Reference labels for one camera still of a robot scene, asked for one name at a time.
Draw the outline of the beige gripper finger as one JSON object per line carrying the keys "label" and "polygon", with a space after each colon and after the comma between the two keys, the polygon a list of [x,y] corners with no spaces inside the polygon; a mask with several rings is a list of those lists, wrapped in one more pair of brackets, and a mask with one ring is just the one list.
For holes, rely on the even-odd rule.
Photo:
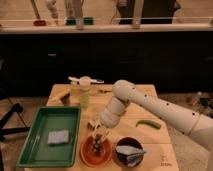
{"label": "beige gripper finger", "polygon": [[95,129],[93,130],[93,132],[92,132],[92,137],[93,137],[93,139],[95,139],[97,135],[98,135],[98,129],[95,128]]}
{"label": "beige gripper finger", "polygon": [[108,134],[109,134],[109,130],[106,129],[106,130],[103,132],[103,134],[102,134],[101,140],[105,140],[105,139],[107,138]]}

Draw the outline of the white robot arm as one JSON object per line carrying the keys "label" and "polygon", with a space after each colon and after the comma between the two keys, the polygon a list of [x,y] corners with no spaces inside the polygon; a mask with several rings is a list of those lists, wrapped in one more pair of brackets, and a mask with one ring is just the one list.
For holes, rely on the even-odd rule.
{"label": "white robot arm", "polygon": [[208,151],[213,151],[213,119],[174,103],[149,96],[139,90],[135,84],[126,80],[116,81],[112,86],[112,92],[112,98],[99,115],[100,123],[106,128],[117,126],[124,110],[130,103],[134,103],[187,135]]}

